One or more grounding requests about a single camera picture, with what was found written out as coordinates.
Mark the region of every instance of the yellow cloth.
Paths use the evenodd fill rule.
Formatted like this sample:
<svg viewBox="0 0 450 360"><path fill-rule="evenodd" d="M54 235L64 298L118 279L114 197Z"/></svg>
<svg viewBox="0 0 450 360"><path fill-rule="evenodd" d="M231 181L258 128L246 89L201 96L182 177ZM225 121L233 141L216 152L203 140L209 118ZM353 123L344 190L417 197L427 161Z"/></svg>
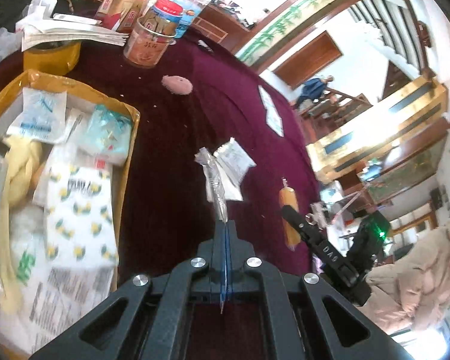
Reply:
<svg viewBox="0 0 450 360"><path fill-rule="evenodd" d="M40 166L42 144L13 135L5 138L4 142L10 151L5 156L8 171L0 203L0 277L4 291L0 297L0 307L5 313L12 314L22 306L22 294L11 264L8 214L10 207L27 195L32 175Z"/></svg>

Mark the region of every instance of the person in blue jacket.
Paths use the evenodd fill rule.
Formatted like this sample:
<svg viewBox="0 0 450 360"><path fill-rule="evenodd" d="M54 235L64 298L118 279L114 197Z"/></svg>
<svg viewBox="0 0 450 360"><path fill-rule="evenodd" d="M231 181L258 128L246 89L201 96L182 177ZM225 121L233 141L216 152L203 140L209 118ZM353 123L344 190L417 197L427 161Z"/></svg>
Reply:
<svg viewBox="0 0 450 360"><path fill-rule="evenodd" d="M312 100L314 103L319 102L319 98L323 95L323 91L327 89L327 84L334 80L333 76L328 76L325 79L309 79L305 82L302 88L302 93L297 99L294 109L299 109L300 105L307 99Z"/></svg>

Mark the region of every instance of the lemon print package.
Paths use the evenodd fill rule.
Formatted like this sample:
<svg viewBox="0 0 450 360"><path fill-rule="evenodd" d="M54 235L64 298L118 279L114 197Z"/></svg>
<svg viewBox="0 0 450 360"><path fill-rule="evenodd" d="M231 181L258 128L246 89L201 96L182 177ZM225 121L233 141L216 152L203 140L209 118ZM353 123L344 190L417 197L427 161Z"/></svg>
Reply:
<svg viewBox="0 0 450 360"><path fill-rule="evenodd" d="M107 171L54 164L45 212L46 255L52 266L95 269L118 264Z"/></svg>

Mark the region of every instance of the person in beige jacket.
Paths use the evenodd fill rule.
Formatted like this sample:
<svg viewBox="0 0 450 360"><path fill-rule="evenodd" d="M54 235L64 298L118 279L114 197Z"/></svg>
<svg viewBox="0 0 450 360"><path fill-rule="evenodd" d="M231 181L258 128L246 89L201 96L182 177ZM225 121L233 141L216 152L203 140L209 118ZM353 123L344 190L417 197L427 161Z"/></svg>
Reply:
<svg viewBox="0 0 450 360"><path fill-rule="evenodd" d="M373 268L366 281L372 295L358 309L385 333L436 325L450 307L450 226L424 235L395 264Z"/></svg>

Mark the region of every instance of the metal screw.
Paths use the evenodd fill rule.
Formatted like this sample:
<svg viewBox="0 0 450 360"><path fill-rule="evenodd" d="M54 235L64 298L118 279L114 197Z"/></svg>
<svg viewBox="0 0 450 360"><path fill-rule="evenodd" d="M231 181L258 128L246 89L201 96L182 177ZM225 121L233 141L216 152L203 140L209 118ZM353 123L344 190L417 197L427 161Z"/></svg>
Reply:
<svg viewBox="0 0 450 360"><path fill-rule="evenodd" d="M195 257L192 261L190 261L190 264L194 268L202 268L205 265L205 259L202 257Z"/></svg>
<svg viewBox="0 0 450 360"><path fill-rule="evenodd" d="M319 278L316 274L305 274L303 275L303 280L305 280L308 284L317 284Z"/></svg>
<svg viewBox="0 0 450 360"><path fill-rule="evenodd" d="M259 259L258 257L250 257L247 260L247 265L252 267L252 268L257 268L257 267L262 265L262 260Z"/></svg>
<svg viewBox="0 0 450 360"><path fill-rule="evenodd" d="M133 284L137 287L144 286L148 283L148 277L144 274L138 274L133 278Z"/></svg>

